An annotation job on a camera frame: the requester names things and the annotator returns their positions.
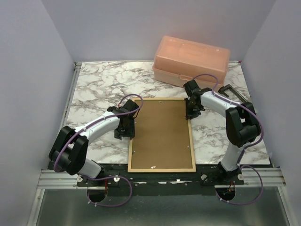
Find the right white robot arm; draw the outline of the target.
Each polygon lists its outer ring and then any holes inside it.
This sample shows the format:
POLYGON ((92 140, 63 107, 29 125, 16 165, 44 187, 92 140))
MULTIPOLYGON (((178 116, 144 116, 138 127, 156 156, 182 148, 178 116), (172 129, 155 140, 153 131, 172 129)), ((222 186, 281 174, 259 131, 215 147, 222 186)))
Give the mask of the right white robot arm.
POLYGON ((219 183, 228 184, 238 170, 238 163, 245 149, 261 134, 253 104, 237 103, 218 95, 210 88, 201 89, 195 80, 188 81, 183 87, 188 96, 185 98, 187 120, 197 118, 205 108, 210 108, 225 118, 229 145, 218 164, 216 178, 219 183))

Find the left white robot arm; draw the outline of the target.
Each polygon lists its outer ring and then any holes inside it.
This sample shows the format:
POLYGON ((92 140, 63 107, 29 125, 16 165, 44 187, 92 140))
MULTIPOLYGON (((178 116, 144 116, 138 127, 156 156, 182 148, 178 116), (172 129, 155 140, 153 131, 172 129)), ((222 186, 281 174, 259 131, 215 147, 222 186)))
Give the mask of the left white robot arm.
POLYGON ((75 129, 65 126, 57 135, 50 150, 49 159, 54 163, 54 171, 65 171, 69 175, 83 175, 89 182, 99 186, 104 182, 103 168, 87 158, 88 146, 104 134, 113 131, 114 137, 135 137, 135 113, 140 106, 128 100, 123 106, 111 106, 99 118, 75 129))

